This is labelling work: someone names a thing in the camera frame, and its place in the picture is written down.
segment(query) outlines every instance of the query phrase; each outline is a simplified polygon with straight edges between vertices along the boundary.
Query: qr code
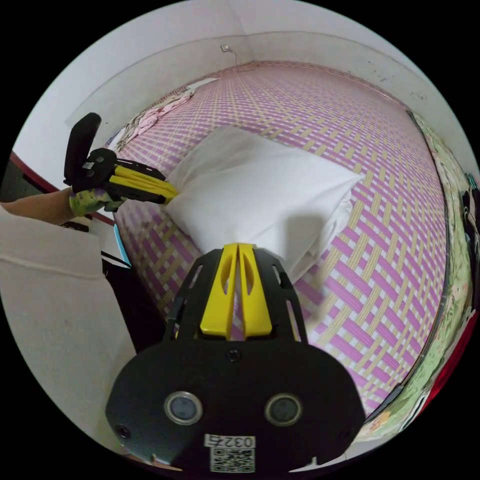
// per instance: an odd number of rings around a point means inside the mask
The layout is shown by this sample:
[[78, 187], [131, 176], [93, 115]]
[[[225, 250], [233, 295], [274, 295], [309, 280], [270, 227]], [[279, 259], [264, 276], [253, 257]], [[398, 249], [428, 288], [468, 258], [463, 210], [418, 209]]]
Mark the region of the qr code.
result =
[[254, 448], [211, 448], [210, 471], [246, 474], [255, 471]]

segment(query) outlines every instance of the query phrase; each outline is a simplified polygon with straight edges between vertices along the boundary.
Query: camera lens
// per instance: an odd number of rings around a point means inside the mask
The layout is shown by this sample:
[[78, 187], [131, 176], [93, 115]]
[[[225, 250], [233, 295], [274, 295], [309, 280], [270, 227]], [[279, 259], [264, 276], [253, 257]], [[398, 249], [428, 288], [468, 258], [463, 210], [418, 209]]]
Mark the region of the camera lens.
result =
[[288, 427], [297, 422], [302, 415], [300, 400], [291, 393], [273, 396], [266, 404], [265, 417], [277, 427]]
[[192, 425], [202, 417], [200, 400], [187, 391], [176, 391], [165, 400], [166, 416], [179, 425]]

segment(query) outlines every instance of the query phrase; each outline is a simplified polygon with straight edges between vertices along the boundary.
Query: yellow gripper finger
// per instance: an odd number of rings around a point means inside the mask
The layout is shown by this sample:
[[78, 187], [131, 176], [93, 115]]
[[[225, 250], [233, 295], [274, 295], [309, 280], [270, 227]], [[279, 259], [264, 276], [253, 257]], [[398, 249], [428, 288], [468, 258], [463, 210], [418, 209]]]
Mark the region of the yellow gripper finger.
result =
[[200, 329], [204, 335], [230, 340], [234, 314], [235, 273], [238, 244], [225, 245], [203, 313]]
[[178, 195], [177, 190], [171, 183], [130, 170], [124, 166], [117, 166], [115, 168], [115, 175], [110, 177], [109, 182], [161, 195], [165, 197], [166, 203]]
[[269, 335], [272, 332], [272, 322], [253, 246], [247, 243], [240, 243], [238, 245], [238, 257], [245, 338]]

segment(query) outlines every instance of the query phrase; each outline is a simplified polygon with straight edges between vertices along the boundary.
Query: red trim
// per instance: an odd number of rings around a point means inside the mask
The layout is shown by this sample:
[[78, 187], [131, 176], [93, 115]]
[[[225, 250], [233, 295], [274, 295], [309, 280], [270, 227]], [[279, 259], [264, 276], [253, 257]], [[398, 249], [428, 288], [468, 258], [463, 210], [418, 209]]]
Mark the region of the red trim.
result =
[[[26, 177], [28, 177], [33, 182], [35, 182], [39, 187], [43, 188], [49, 193], [58, 191], [58, 188], [54, 187], [51, 183], [48, 183], [40, 175], [35, 173], [29, 166], [27, 166], [22, 160], [20, 160], [19, 156], [14, 151], [10, 153], [10, 161], [14, 165], [16, 165]], [[112, 226], [115, 225], [114, 220], [104, 215], [101, 215], [100, 213], [93, 213], [92, 217], [106, 224], [109, 224]]]
[[475, 312], [473, 317], [468, 321], [465, 330], [461, 334], [461, 337], [458, 341], [458, 344], [453, 349], [453, 352], [450, 355], [450, 358], [446, 361], [445, 365], [443, 366], [438, 378], [435, 380], [433, 387], [428, 395], [426, 402], [423, 404], [422, 409], [420, 410], [419, 414], [422, 413], [427, 405], [438, 395], [440, 390], [445, 386], [447, 380], [449, 379], [450, 375], [455, 370], [456, 366], [458, 365], [460, 358], [462, 357], [467, 344], [469, 343], [470, 337], [474, 332], [475, 324], [477, 322], [478, 312]]

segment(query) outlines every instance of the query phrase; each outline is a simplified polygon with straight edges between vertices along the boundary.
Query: screw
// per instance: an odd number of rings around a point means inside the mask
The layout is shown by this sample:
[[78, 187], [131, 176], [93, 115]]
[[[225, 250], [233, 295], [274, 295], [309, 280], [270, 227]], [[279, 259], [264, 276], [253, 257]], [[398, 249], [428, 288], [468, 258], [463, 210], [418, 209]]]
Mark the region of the screw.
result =
[[125, 425], [117, 425], [115, 427], [116, 432], [123, 438], [129, 439], [130, 438], [130, 430]]
[[228, 353], [226, 354], [226, 357], [233, 363], [233, 362], [238, 362], [242, 358], [242, 352], [240, 350], [237, 350], [236, 348], [232, 348], [232, 350], [229, 350]]

